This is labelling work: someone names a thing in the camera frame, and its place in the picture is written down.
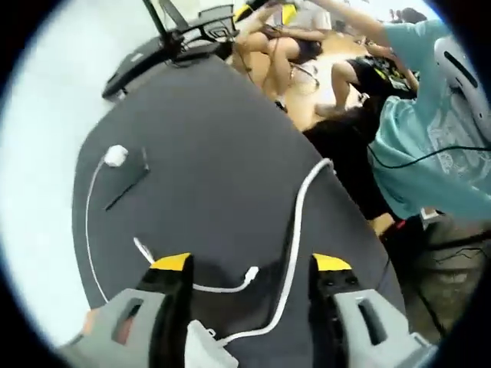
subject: black cable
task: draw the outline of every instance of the black cable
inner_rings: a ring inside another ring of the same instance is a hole
[[[276,29],[276,27],[272,27],[275,31],[279,32],[281,34],[282,30],[283,30],[283,24],[281,23],[280,26],[278,27],[278,29]],[[261,86],[261,89],[264,90],[264,87],[266,85],[266,81],[268,80],[268,77],[269,77],[269,73],[271,72],[271,69],[272,69],[272,65],[273,65],[273,61],[275,60],[275,56],[276,56],[276,51],[278,49],[278,45],[279,45],[279,39],[280,37],[278,38],[273,38],[273,40],[276,40],[275,42],[275,48],[273,48],[273,52],[272,52],[272,56],[270,58],[270,62],[269,62],[269,67],[268,67],[268,71],[266,72],[266,76],[264,77],[264,80],[262,81],[262,86]]]
[[[445,337],[447,335],[447,329],[440,322],[440,319],[437,316],[437,312],[435,312],[430,302],[426,299],[420,287],[417,286],[416,284],[412,284],[412,285],[414,291],[416,292],[416,295],[421,299],[421,302],[423,302],[424,307],[427,309],[431,321],[433,322],[433,325],[437,329],[438,333],[440,334],[441,337]]]
[[[469,256],[469,255],[466,255],[464,252],[465,251],[475,251],[476,253],[472,256]],[[462,248],[462,249],[459,249],[458,251],[456,251],[455,253],[447,256],[447,257],[443,257],[441,259],[435,259],[433,258],[433,260],[440,264],[442,262],[445,262],[445,261],[448,261],[449,259],[452,259],[452,258],[455,258],[455,257],[459,257],[459,256],[463,256],[467,259],[473,259],[474,257],[476,257],[478,254],[482,254],[484,255],[484,257],[486,257],[487,260],[489,260],[489,256],[488,254],[484,251],[484,249],[482,248],[477,248],[477,247],[472,247],[472,248]]]
[[[419,161],[423,161],[424,159],[428,159],[428,158],[430,158],[432,156],[435,156],[438,153],[442,153],[442,152],[446,152],[446,151],[451,151],[451,150],[461,150],[462,149],[462,150],[468,150],[468,151],[491,152],[491,147],[448,146],[448,147],[440,148],[439,150],[436,150],[436,151],[434,151],[432,153],[428,153],[427,155],[422,156],[422,157],[420,157],[418,159],[415,159],[413,161],[410,161],[408,163],[403,163],[402,165],[392,166],[392,165],[387,165],[387,164],[385,164],[385,163],[383,163],[383,162],[380,161],[380,159],[377,157],[377,155],[375,154],[375,152],[370,147],[371,142],[367,142],[365,140],[364,135],[360,132],[360,130],[357,129],[357,127],[355,127],[353,125],[350,125],[350,127],[364,141],[364,143],[366,144],[367,148],[370,150],[371,155],[374,157],[375,161],[377,161],[379,165],[381,165],[382,167],[385,167],[386,169],[402,169],[404,167],[412,166],[415,163],[418,163]]]
[[[377,283],[377,287],[375,288],[375,291],[379,291],[378,289],[380,289],[382,282],[385,279],[385,275],[387,274],[387,271],[389,270],[389,264],[390,264],[390,257],[387,256],[387,262],[385,262],[385,266],[384,266],[384,270],[382,271],[381,279]]]

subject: chair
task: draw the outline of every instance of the chair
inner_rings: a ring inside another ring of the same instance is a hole
[[[189,61],[216,54],[222,59],[232,53],[232,42],[238,32],[233,23],[233,5],[220,5],[201,11],[194,21],[186,21],[170,0],[160,0],[159,4],[176,23],[176,27],[166,30],[157,10],[150,0],[143,0],[159,35],[142,44],[127,55],[106,83],[102,97],[112,100],[120,91],[127,93],[126,86],[152,67],[168,61]],[[197,32],[186,40],[186,36]],[[218,38],[226,37],[220,42]],[[203,40],[206,43],[195,47],[189,44]]]

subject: white robot part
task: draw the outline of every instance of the white robot part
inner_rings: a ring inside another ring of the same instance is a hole
[[[453,36],[439,38],[434,46],[435,61],[450,87],[462,91],[483,138],[491,142],[489,103],[483,85],[464,50]]]

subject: teal t-shirt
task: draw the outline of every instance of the teal t-shirt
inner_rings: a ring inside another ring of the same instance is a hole
[[[387,25],[390,46],[411,70],[420,71],[416,100],[389,97],[371,148],[385,165],[411,162],[448,146],[490,146],[470,111],[456,97],[434,60],[434,43],[450,34],[442,21]],[[433,207],[465,219],[491,219],[491,153],[451,150],[412,166],[388,169],[368,153],[374,177],[394,213],[406,219]]]

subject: wire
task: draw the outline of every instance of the wire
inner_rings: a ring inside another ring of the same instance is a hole
[[[283,23],[281,23],[279,25],[278,29],[275,29],[275,30],[281,33],[283,30]],[[273,40],[276,40],[275,47],[273,48],[272,56],[270,57],[268,71],[266,72],[266,76],[264,77],[264,80],[262,81],[262,85],[261,85],[262,90],[264,90],[264,87],[266,85],[266,81],[268,80],[269,74],[270,74],[271,70],[273,69],[272,68],[273,61],[275,60],[276,51],[278,50],[279,38],[273,38]]]
[[[440,322],[440,319],[438,318],[437,312],[435,312],[435,310],[431,306],[430,302],[426,299],[426,297],[424,296],[420,287],[417,286],[416,284],[413,284],[413,288],[414,288],[414,291],[416,291],[417,296],[421,299],[421,301],[423,302],[423,305],[427,309],[428,314],[430,315],[430,318],[433,322],[433,325],[435,326],[435,328],[440,333],[440,336],[445,337],[447,335],[447,329]]]
[[[404,163],[402,165],[387,165],[380,161],[380,159],[377,157],[375,152],[372,150],[370,147],[370,142],[367,142],[364,138],[364,135],[360,132],[360,130],[357,129],[357,127],[350,125],[350,127],[360,136],[360,138],[364,141],[364,143],[367,145],[367,148],[370,150],[371,155],[374,157],[375,161],[378,162],[378,164],[382,167],[385,167],[386,169],[402,169],[404,167],[412,166],[415,163],[418,163],[419,161],[423,161],[424,159],[428,159],[432,156],[437,155],[438,153],[446,152],[446,151],[452,151],[452,150],[467,150],[467,151],[479,151],[479,152],[491,152],[491,147],[468,147],[468,146],[448,146],[444,148],[440,148],[439,150],[436,150],[432,153],[428,153],[425,156],[422,156],[418,159],[415,159],[413,161],[410,161],[408,163]]]
[[[238,287],[231,287],[231,288],[224,288],[224,287],[210,287],[210,286],[202,286],[198,284],[193,284],[193,289],[197,291],[204,291],[205,293],[216,293],[216,294],[233,294],[233,293],[238,293],[242,290],[245,290],[249,284],[252,282],[252,280],[255,279],[255,276],[259,272],[259,267],[257,266],[252,266],[247,272],[245,273],[244,276],[244,281],[242,285]]]
[[[381,279],[377,282],[377,286],[375,287],[376,291],[379,291],[378,289],[380,289],[382,282],[385,279],[385,275],[387,274],[387,271],[389,270],[389,264],[390,264],[390,257],[387,256],[387,262],[385,262],[385,266],[384,266],[384,270],[382,271]]]
[[[89,242],[89,205],[91,203],[91,196],[92,196],[92,191],[94,190],[94,184],[95,180],[97,178],[97,174],[102,168],[102,165],[104,164],[104,157],[106,155],[104,154],[101,159],[99,160],[99,163],[97,164],[96,169],[94,170],[94,174],[92,174],[92,179],[91,179],[91,184],[89,185],[89,191],[87,194],[87,201],[85,205],[85,241],[87,242],[87,257],[89,258],[89,265],[91,266],[91,272],[92,272],[92,277],[94,278],[95,284],[97,285],[97,289],[99,289],[99,292],[101,293],[102,298],[104,301],[107,303],[107,297],[104,291],[102,290],[101,284],[99,284],[99,280],[97,279],[97,274],[95,272],[94,268],[94,263],[92,262],[92,254],[91,254],[91,243]]]
[[[476,253],[474,253],[473,255],[469,256],[469,255],[466,255],[464,252],[465,251],[475,251]],[[455,253],[447,256],[447,257],[443,257],[441,259],[435,259],[435,257],[433,257],[433,260],[440,264],[442,262],[445,262],[445,261],[448,261],[449,259],[452,259],[452,258],[455,258],[455,257],[460,257],[460,256],[463,256],[467,259],[473,259],[474,257],[476,257],[478,254],[482,254],[484,255],[484,257],[486,257],[487,260],[489,260],[489,256],[488,254],[484,251],[484,249],[482,248],[462,248],[462,249],[459,249],[458,251],[456,251]]]
[[[290,295],[290,290],[292,289],[293,277],[295,276],[295,267],[297,265],[298,250],[300,248],[300,235],[302,231],[302,212],[305,200],[305,195],[307,193],[308,187],[311,185],[315,177],[321,172],[321,170],[329,166],[334,169],[332,161],[330,159],[322,159],[317,163],[311,172],[305,177],[303,183],[300,185],[298,190],[297,199],[295,202],[295,216],[293,222],[293,236],[292,236],[292,246],[290,248],[290,255],[288,260],[288,267],[286,269],[285,282],[283,283],[283,288],[278,299],[278,305],[276,307],[275,313],[272,319],[266,327],[260,328],[258,330],[243,331],[239,333],[234,333],[228,337],[218,340],[223,347],[239,338],[260,336],[271,332],[279,323],[282,318],[283,311],[285,310],[286,301]]]
[[[145,259],[151,265],[155,263],[155,258],[152,256],[150,249],[141,243],[141,241],[137,238],[133,238],[133,243],[140,251],[140,253],[145,257]],[[255,276],[259,273],[259,267],[252,266],[244,276],[244,281],[237,287],[211,287],[211,286],[203,286],[199,284],[193,284],[193,289],[197,291],[204,291],[206,293],[215,293],[215,294],[233,294],[238,293],[240,291],[245,290],[249,284],[255,279]]]

